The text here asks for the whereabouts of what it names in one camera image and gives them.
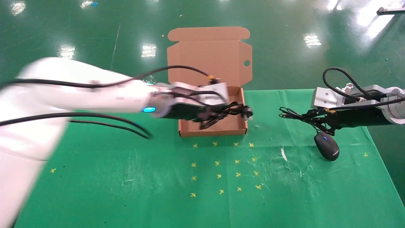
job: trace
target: box flap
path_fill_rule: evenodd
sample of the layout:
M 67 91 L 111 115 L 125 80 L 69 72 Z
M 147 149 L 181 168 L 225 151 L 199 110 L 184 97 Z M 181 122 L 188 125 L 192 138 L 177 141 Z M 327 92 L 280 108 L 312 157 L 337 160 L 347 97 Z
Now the box flap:
M 195 67 L 228 86 L 241 87 L 252 80 L 252 47 L 240 41 L 249 36 L 242 27 L 176 28 L 168 34 L 171 41 L 178 41 L 167 49 L 168 65 Z M 203 75 L 186 69 L 170 69 L 168 77 L 170 83 L 208 83 Z
M 236 41 L 248 39 L 250 32 L 239 26 L 176 28 L 171 30 L 167 37 L 170 41 Z

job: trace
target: black computer mouse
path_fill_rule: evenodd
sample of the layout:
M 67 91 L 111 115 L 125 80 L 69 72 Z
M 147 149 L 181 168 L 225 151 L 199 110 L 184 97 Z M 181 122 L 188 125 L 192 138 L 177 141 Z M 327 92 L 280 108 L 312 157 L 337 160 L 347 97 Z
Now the black computer mouse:
M 326 160 L 334 161 L 339 157 L 339 147 L 330 135 L 321 131 L 314 137 L 314 140 L 319 152 Z

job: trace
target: green floor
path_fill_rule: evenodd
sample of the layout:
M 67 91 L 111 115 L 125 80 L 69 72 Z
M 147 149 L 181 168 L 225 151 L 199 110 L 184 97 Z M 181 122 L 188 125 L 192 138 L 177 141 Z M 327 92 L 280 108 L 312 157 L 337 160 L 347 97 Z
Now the green floor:
M 399 0 L 100 0 L 84 9 L 81 0 L 37 0 L 21 11 L 22 2 L 0 2 L 0 81 L 46 56 L 136 75 L 167 64 L 174 28 L 242 26 L 253 46 L 254 78 L 246 90 L 323 86 L 321 74 L 332 66 L 362 86 L 405 88 L 405 16 L 375 14 L 401 6 Z M 154 77 L 167 81 L 165 73 Z M 330 83 L 344 87 L 347 80 L 331 73 Z M 404 201 L 405 128 L 369 131 Z

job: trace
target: green table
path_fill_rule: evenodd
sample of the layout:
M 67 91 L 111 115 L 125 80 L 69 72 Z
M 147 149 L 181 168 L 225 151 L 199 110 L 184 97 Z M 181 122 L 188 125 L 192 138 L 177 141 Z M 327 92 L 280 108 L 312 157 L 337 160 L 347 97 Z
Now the green table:
M 71 124 L 16 227 L 403 226 L 404 206 L 365 127 L 338 131 L 340 156 L 327 162 L 311 126 L 278 117 L 280 106 L 306 112 L 311 96 L 246 91 L 246 136 L 179 138 L 177 121 L 146 114 L 121 116 L 152 141 Z

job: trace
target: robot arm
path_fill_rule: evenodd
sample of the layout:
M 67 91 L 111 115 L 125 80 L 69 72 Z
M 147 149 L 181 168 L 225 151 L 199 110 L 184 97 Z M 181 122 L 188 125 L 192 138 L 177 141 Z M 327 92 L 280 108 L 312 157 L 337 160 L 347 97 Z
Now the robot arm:
M 102 86 L 111 83 L 116 85 Z M 200 122 L 201 129 L 229 114 L 252 115 L 248 106 L 228 104 L 227 86 L 215 78 L 207 86 L 180 82 L 150 85 L 62 58 L 44 58 L 28 65 L 17 77 L 17 84 L 0 88 L 0 107 L 5 107 L 0 112 L 0 228 L 9 227 L 18 215 L 71 120 L 66 113 L 150 112 L 157 118 L 194 120 Z M 18 122 L 44 114 L 61 117 Z

